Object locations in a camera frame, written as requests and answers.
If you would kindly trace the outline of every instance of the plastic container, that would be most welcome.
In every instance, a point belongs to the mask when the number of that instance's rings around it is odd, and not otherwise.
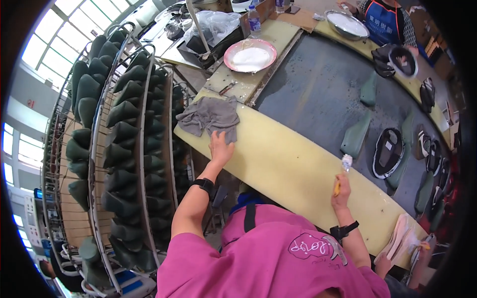
[[[285,12],[285,0],[275,0],[275,11],[276,13]]]
[[[258,39],[261,37],[260,15],[255,9],[255,5],[249,6],[250,37]]]

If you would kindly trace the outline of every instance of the glue brush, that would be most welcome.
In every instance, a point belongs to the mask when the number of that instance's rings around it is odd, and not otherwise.
[[[347,174],[350,171],[350,168],[353,164],[353,158],[351,155],[345,154],[341,159],[341,170],[344,174]],[[340,194],[341,184],[338,182],[334,188],[333,196],[337,196]]]

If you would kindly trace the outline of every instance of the conveyor belt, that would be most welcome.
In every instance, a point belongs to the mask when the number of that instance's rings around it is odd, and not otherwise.
[[[346,129],[368,109],[360,103],[359,96],[360,87],[372,71],[372,64],[355,51],[317,34],[303,34],[260,94],[255,108],[341,159]],[[442,140],[431,119],[395,80],[378,76],[376,88],[369,132],[353,168],[392,194],[385,181],[375,178],[372,171],[379,133],[387,127],[400,128],[412,109],[413,127],[422,123],[432,138]],[[392,196],[411,216],[415,216],[414,201],[424,178],[425,161],[411,157]]]

